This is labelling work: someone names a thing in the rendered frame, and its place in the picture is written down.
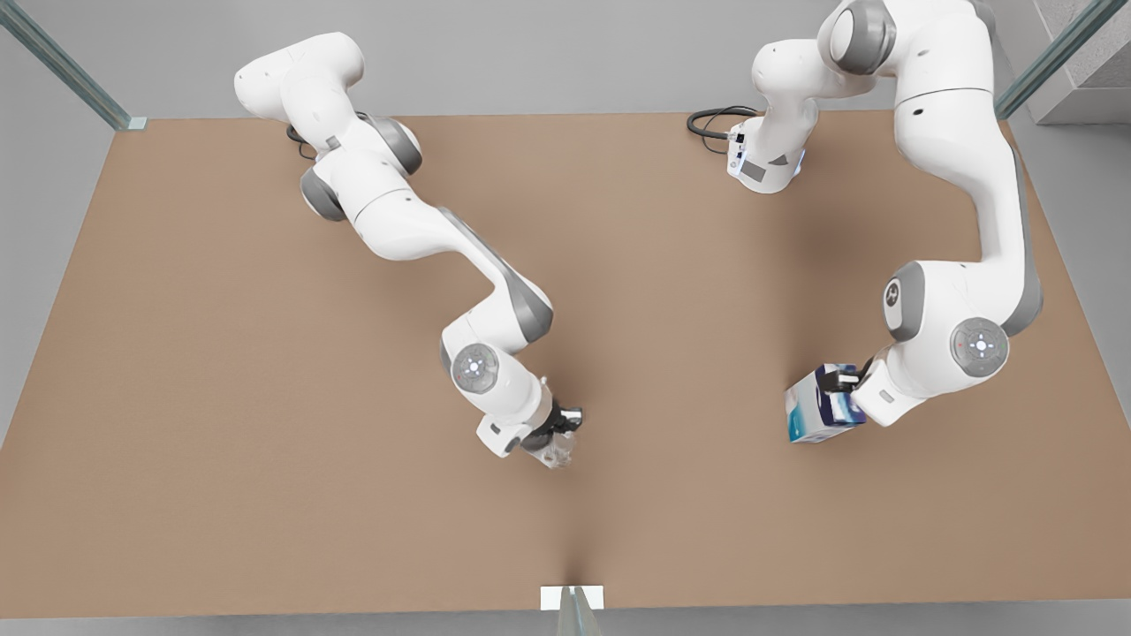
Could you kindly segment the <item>clear glass cup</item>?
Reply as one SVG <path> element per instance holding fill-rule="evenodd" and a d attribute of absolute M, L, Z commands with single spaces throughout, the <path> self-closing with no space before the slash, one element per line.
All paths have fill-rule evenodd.
<path fill-rule="evenodd" d="M 576 435 L 573 431 L 553 432 L 549 435 L 549 442 L 539 450 L 532 452 L 534 459 L 539 459 L 543 466 L 549 469 L 566 469 L 571 464 L 571 455 L 576 447 Z"/>

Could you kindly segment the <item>blue and white box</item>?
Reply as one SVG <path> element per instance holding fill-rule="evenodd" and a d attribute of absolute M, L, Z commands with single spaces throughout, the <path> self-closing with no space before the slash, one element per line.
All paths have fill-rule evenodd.
<path fill-rule="evenodd" d="M 789 442 L 822 442 L 866 421 L 860 407 L 847 407 L 835 393 L 824 393 L 824 372 L 819 366 L 785 392 Z"/>

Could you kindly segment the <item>silver frame post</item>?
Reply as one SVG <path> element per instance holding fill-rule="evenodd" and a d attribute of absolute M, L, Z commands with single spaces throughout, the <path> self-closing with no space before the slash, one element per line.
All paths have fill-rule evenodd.
<path fill-rule="evenodd" d="M 558 613 L 556 636 L 604 636 L 595 610 L 603 610 L 604 587 L 539 587 L 541 611 Z"/>
<path fill-rule="evenodd" d="M 1131 0 L 987 0 L 1013 81 L 998 117 L 1131 124 Z"/>
<path fill-rule="evenodd" d="M 131 117 L 126 112 L 15 0 L 0 0 L 0 26 L 114 132 L 144 132 L 147 128 L 146 117 Z"/>

